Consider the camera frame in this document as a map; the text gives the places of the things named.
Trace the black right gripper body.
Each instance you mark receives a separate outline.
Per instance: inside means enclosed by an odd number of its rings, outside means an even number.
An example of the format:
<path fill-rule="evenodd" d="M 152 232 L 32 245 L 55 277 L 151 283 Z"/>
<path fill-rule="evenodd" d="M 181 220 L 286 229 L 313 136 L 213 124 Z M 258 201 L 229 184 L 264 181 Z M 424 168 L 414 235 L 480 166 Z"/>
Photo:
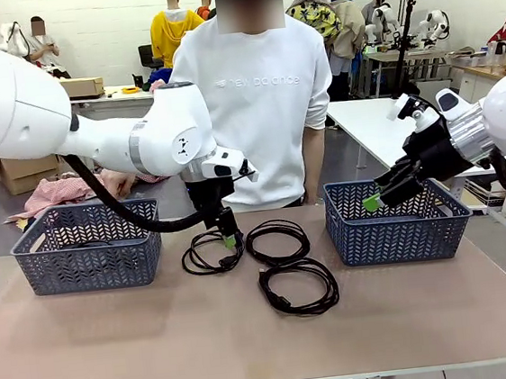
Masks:
<path fill-rule="evenodd" d="M 433 122 L 427 129 L 414 131 L 406 138 L 405 155 L 395 165 L 416 167 L 420 180 L 446 181 L 464 171 L 463 157 L 454 149 L 445 122 Z"/>

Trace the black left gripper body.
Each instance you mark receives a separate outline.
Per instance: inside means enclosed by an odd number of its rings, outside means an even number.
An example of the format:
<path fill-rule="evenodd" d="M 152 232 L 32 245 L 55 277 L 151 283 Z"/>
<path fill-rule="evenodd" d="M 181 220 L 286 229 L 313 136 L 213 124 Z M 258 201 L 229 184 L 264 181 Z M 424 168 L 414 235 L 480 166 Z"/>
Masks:
<path fill-rule="evenodd" d="M 203 223 L 207 230 L 217 225 L 216 218 L 223 209 L 221 200 L 235 190 L 233 178 L 228 176 L 187 182 L 186 189 L 195 210 L 204 214 Z"/>

